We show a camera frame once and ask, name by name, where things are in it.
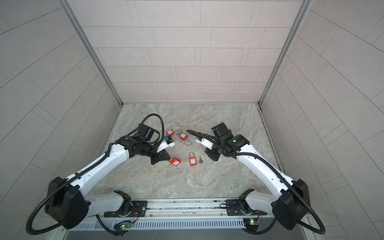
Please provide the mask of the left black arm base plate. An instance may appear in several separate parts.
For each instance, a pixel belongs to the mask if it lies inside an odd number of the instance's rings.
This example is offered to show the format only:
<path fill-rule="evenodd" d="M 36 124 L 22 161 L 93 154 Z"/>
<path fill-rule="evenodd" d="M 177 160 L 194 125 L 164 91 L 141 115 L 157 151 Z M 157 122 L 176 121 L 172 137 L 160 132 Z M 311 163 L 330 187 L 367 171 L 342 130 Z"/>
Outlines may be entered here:
<path fill-rule="evenodd" d="M 147 201 L 131 201 L 129 208 L 123 207 L 115 212 L 106 212 L 104 218 L 141 218 L 146 214 L 147 205 Z"/>

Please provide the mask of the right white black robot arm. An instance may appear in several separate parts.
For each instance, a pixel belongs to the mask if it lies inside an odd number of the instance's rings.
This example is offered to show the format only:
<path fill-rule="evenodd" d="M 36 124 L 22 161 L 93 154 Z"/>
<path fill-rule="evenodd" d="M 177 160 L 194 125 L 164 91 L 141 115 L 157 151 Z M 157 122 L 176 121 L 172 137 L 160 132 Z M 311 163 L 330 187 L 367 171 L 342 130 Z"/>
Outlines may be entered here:
<path fill-rule="evenodd" d="M 320 217 L 311 207 L 309 188 L 301 179 L 295 181 L 264 159 L 242 135 L 234 136 L 224 123 L 212 128 L 212 136 L 193 130 L 187 133 L 196 137 L 196 141 L 206 147 L 205 153 L 218 161 L 220 156 L 237 159 L 248 167 L 272 194 L 271 199 L 258 197 L 249 189 L 239 198 L 245 213 L 261 211 L 272 214 L 274 223 L 278 222 L 287 230 L 296 225 L 323 235 L 326 228 Z"/>

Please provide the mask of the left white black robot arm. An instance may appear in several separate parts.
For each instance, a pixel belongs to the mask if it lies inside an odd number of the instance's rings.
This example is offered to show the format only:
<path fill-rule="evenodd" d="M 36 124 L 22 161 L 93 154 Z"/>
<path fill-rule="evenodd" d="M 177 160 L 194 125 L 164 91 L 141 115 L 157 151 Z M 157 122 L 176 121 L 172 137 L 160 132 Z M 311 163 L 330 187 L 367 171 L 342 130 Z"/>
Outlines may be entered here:
<path fill-rule="evenodd" d="M 47 196 L 31 212 L 26 222 L 26 232 L 29 235 L 40 235 L 60 226 L 72 229 L 84 219 L 96 216 L 105 231 L 115 237 L 123 237 L 128 233 L 128 229 L 111 230 L 101 221 L 99 215 L 105 212 L 128 215 L 131 210 L 130 196 L 120 190 L 98 198 L 87 198 L 87 194 L 111 170 L 136 155 L 149 157 L 153 165 L 170 160 L 166 148 L 173 146 L 174 142 L 167 142 L 170 138 L 165 135 L 165 131 L 158 132 L 158 138 L 151 141 L 154 132 L 155 129 L 141 122 L 130 133 L 109 143 L 105 153 L 83 169 L 65 179 L 53 179 L 49 184 Z M 44 208 L 57 224 L 35 230 L 33 221 L 41 208 Z"/>

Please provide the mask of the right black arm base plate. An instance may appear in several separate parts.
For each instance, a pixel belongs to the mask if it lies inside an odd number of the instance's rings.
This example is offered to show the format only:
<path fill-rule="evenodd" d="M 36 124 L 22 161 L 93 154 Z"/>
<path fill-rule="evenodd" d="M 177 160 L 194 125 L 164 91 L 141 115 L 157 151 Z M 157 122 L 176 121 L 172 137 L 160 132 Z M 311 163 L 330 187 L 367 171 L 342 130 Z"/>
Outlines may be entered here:
<path fill-rule="evenodd" d="M 267 213 L 259 210 L 251 210 L 245 204 L 241 203 L 239 199 L 226 200 L 225 203 L 220 204 L 221 209 L 226 210 L 228 216 L 266 216 Z"/>

